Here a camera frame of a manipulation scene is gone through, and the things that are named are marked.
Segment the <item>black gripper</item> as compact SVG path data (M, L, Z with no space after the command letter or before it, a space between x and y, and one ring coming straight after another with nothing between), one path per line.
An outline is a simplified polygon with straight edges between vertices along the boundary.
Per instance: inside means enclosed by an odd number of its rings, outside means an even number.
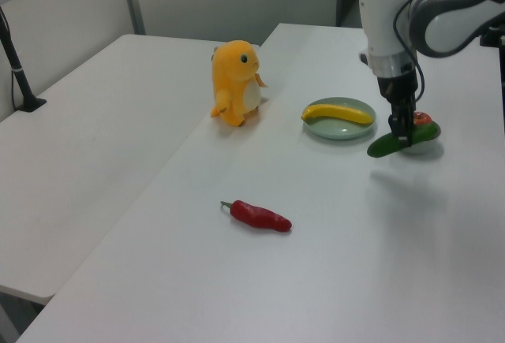
M378 77L380 94L391 104L388 124L402 147L411 146L411 125L416 110L417 72L396 77Z

